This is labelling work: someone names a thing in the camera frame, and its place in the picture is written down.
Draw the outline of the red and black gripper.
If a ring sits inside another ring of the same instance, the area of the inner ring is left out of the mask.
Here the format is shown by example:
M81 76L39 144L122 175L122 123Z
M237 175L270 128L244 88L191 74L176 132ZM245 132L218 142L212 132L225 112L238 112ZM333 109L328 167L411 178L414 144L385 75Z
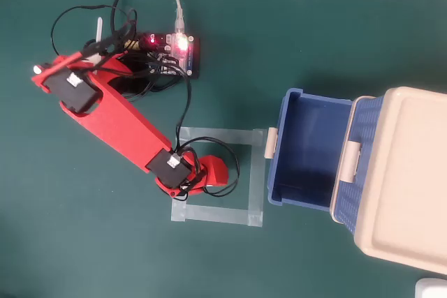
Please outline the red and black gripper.
M171 198L187 198L203 192L204 186L224 187L229 173L216 156L195 153L158 153L155 156L156 185Z

